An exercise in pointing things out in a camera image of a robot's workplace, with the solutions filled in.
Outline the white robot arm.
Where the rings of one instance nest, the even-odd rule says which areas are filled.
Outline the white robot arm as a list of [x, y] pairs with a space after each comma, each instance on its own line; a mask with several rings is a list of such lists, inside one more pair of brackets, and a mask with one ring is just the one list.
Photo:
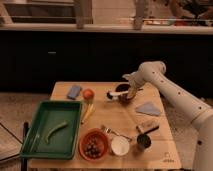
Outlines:
[[155, 86], [177, 110], [187, 115], [198, 131], [192, 170], [213, 171], [213, 107], [170, 81], [165, 72], [162, 61], [149, 61], [124, 74], [130, 85], [127, 98], [132, 99], [146, 82]]

